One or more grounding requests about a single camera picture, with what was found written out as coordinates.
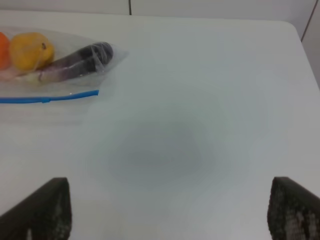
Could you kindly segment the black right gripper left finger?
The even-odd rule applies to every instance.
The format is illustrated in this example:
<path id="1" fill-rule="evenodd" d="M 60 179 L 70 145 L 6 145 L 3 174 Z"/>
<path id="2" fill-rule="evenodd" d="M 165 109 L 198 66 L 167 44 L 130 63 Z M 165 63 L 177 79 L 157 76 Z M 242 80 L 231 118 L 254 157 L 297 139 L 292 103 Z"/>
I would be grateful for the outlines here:
<path id="1" fill-rule="evenodd" d="M 56 177 L 0 216 L 0 238 L 67 240 L 72 225 L 70 185 Z"/>

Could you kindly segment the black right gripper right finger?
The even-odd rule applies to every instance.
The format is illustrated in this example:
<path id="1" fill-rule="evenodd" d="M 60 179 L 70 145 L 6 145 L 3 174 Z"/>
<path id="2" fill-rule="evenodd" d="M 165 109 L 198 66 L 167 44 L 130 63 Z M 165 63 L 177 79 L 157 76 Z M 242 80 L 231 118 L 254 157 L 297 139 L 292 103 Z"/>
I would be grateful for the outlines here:
<path id="1" fill-rule="evenodd" d="M 319 240 L 320 198 L 288 177 L 274 177 L 267 224 L 273 240 Z"/>

